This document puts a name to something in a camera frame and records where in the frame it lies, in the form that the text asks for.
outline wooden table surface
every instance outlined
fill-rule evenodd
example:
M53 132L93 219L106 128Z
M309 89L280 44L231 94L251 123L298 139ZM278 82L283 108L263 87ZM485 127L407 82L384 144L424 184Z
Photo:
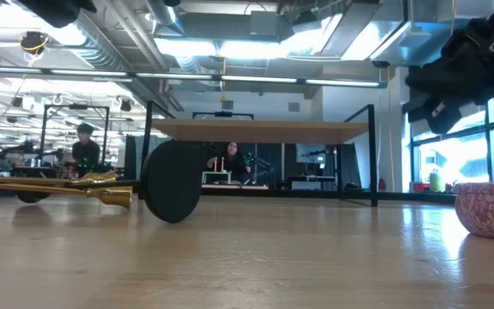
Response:
M155 119L153 127L182 141L341 144L366 132L367 124L303 121Z
M494 309L494 240L449 206L202 197L186 221L0 198L0 309Z

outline black jacket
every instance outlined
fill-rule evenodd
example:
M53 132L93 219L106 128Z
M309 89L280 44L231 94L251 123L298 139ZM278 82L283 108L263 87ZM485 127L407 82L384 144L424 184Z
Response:
M76 142L72 147L72 156L77 161L81 162L86 159L88 164L96 166L99 163L100 146L96 142L89 141L86 144Z
M245 158L244 155L237 152L235 155L228 155L228 153L223 153L218 156L218 160L215 162L217 172L222 169L222 158L224 158L224 169L228 172L232 172L232 180L237 180L244 182L245 174Z

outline woman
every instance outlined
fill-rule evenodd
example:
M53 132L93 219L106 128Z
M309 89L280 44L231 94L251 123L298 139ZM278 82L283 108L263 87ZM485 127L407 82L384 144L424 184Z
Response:
M243 183L245 173L250 173L250 167L245 164L243 154L238 152L238 144L236 142L230 142L223 155L218 158L211 158L207 161L207 168L213 169L214 164L216 164L216 170L220 171L222 167L222 158L224 158L224 170L232 173L232 180Z

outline gold trumpet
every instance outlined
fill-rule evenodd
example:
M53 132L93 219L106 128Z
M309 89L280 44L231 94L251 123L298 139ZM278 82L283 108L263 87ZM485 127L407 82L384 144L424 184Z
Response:
M129 209L133 198L133 188L131 186L97 189L76 189L66 187L66 185L70 184L113 182L115 180L116 174L114 172L89 173L77 180L0 177L0 190L74 194L86 197L97 197L106 205L118 205Z

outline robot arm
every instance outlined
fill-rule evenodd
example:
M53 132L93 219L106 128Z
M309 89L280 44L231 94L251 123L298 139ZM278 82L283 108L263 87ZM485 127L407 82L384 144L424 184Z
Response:
M425 115L437 134L447 133L461 119L460 107L494 98L494 13L457 30L441 55L406 79L409 87L428 95L414 112Z

